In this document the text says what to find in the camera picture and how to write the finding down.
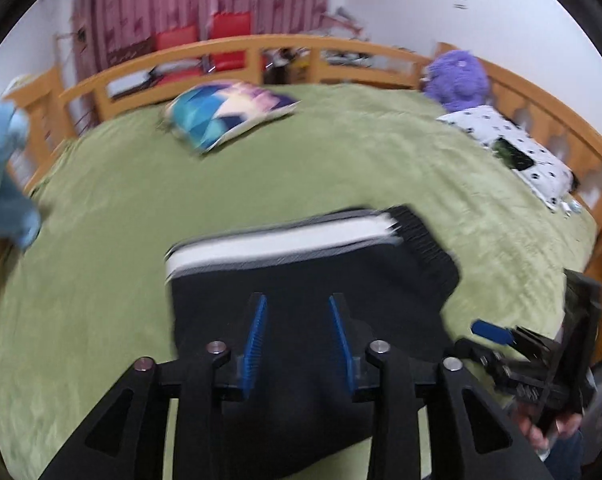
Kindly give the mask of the person's right hand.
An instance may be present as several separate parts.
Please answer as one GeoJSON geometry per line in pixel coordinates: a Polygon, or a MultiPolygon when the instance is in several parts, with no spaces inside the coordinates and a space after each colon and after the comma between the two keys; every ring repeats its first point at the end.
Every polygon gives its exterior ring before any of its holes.
{"type": "Polygon", "coordinates": [[[519,428],[535,451],[549,450],[557,440],[566,440],[573,437],[580,429],[582,414],[563,414],[551,426],[551,430],[544,434],[532,421],[536,408],[529,404],[514,404],[510,410],[510,419],[519,428]]]}

